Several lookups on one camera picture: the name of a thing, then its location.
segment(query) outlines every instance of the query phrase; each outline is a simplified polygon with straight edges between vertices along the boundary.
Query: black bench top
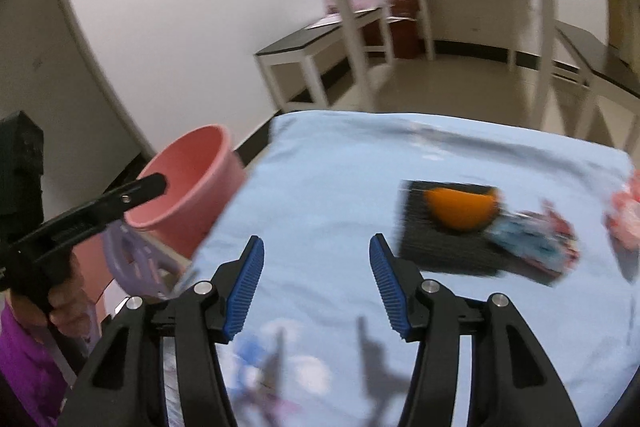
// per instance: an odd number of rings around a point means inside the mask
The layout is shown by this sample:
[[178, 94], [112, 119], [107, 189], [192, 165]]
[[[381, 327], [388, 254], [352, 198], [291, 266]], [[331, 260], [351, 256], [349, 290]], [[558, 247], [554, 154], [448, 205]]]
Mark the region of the black bench top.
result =
[[[364, 17], [365, 15], [370, 15], [372, 12], [376, 12], [379, 10], [380, 8], [376, 8], [375, 10], [367, 10], [365, 12], [356, 13], [356, 18], [359, 19], [361, 17]], [[335, 32], [341, 26], [342, 23], [337, 22], [334, 24], [329, 24], [327, 26], [311, 28], [310, 30], [305, 30], [304, 28], [302, 28], [301, 30], [294, 32], [291, 35], [287, 35], [286, 37], [281, 38], [279, 41], [270, 44], [266, 48], [261, 49], [259, 52], [257, 52], [256, 55], [258, 55], [259, 57], [261, 55], [276, 55], [279, 53], [303, 50], [308, 45], [313, 44], [322, 37]]]
[[556, 21], [559, 37], [591, 70], [607, 82], [640, 98], [640, 81], [616, 54], [587, 30]]

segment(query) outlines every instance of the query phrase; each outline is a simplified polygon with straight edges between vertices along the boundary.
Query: orange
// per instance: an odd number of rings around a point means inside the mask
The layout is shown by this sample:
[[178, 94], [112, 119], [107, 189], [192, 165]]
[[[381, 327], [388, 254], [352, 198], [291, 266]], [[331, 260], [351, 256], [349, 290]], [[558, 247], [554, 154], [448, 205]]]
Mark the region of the orange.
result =
[[446, 227], [459, 232], [475, 230], [488, 223], [498, 211], [497, 190], [471, 194], [453, 188], [425, 190], [431, 214]]

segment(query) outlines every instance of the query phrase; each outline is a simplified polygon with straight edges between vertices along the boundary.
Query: purple shirt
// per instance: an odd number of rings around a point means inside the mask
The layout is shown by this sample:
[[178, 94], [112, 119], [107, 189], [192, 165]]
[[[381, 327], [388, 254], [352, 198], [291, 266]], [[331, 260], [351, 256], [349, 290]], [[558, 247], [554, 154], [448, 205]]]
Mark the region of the purple shirt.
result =
[[0, 320], [0, 371], [38, 427], [53, 427], [66, 393], [65, 379], [49, 351], [18, 324], [8, 305]]

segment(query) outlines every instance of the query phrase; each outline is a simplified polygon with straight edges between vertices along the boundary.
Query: blue fabric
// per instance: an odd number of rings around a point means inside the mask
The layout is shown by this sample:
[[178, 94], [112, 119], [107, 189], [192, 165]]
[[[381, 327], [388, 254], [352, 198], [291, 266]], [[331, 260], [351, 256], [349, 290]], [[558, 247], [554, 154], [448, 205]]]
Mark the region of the blue fabric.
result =
[[[581, 260], [553, 287], [512, 274], [425, 275], [461, 296], [510, 296], [582, 425], [595, 427], [640, 364], [638, 282], [621, 275], [602, 224], [631, 172], [619, 150], [478, 121], [325, 111], [276, 118], [268, 153], [180, 284], [210, 279], [252, 234], [264, 240], [244, 330], [219, 349], [240, 425], [398, 424], [418, 346], [391, 329], [368, 247], [382, 232], [397, 250], [402, 181], [432, 180], [495, 185], [511, 210], [540, 210], [548, 198], [575, 227]], [[455, 426], [466, 425], [469, 385], [465, 341]]]

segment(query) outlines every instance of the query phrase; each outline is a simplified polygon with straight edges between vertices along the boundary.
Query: orange container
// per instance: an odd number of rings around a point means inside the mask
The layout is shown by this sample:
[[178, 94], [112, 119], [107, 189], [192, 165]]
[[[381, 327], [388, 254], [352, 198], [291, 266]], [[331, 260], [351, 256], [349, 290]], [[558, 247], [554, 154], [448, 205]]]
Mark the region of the orange container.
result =
[[127, 223], [190, 259], [244, 183], [242, 163], [231, 147], [229, 132], [221, 125], [200, 127], [178, 138], [139, 176], [164, 174], [166, 194], [127, 212]]

